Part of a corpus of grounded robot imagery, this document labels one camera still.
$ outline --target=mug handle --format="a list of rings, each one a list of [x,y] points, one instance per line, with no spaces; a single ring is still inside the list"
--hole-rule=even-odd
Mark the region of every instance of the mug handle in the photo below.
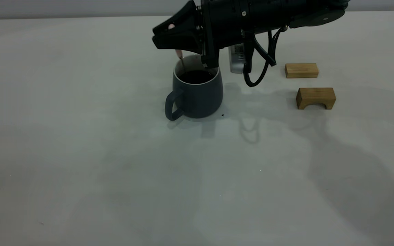
[[[182,94],[183,91],[181,89],[177,89],[176,91],[172,91],[167,96],[167,100],[165,101],[165,116],[167,117],[167,119],[175,121],[183,115],[183,110],[179,108],[176,111],[172,112],[172,105],[174,104],[174,101]]]

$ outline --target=mug rim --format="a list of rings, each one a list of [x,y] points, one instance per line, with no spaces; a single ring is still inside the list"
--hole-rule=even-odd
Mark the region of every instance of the mug rim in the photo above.
[[[183,80],[181,80],[178,76],[177,76],[177,74],[175,73],[175,68],[177,67],[177,65],[180,63],[180,61],[178,61],[177,63],[176,63],[176,65],[174,66],[174,69],[173,69],[173,73],[174,73],[174,77],[178,80],[178,81],[180,81],[180,82],[182,82],[182,83],[184,83],[184,84],[189,84],[189,85],[203,85],[203,84],[207,84],[207,83],[209,83],[209,82],[212,82],[214,79],[216,79],[217,77],[218,77],[218,75],[219,75],[219,73],[220,73],[220,67],[216,67],[217,68],[217,73],[214,75],[214,77],[213,78],[211,78],[209,81],[206,81],[205,83],[201,83],[201,84],[190,84],[190,83],[186,83],[185,81],[183,81]]]

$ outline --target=wooden block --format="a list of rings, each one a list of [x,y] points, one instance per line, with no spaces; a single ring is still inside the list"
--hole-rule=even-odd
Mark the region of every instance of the wooden block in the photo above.
[[[297,108],[305,109],[310,104],[321,103],[326,109],[332,109],[335,104],[333,88],[300,88],[297,92]]]
[[[285,65],[287,78],[317,78],[319,68],[315,63],[289,63]]]

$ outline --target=rectangular wooden block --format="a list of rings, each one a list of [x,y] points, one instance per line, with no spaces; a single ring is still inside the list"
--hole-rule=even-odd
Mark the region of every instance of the rectangular wooden block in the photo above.
[[[287,78],[317,78],[319,68],[315,63],[288,63],[285,65]]]

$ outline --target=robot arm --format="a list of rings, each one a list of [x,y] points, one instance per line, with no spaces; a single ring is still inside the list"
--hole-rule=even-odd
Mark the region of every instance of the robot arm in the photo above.
[[[229,47],[231,72],[244,74],[250,87],[258,85],[268,65],[276,65],[275,49],[281,32],[290,28],[318,26],[344,15],[349,0],[190,0],[177,14],[153,29],[158,49],[188,50],[202,55],[207,68],[219,66],[219,50]],[[272,36],[272,30],[278,29]],[[266,52],[255,34],[268,33]],[[254,50],[266,60],[264,71],[252,83]]]

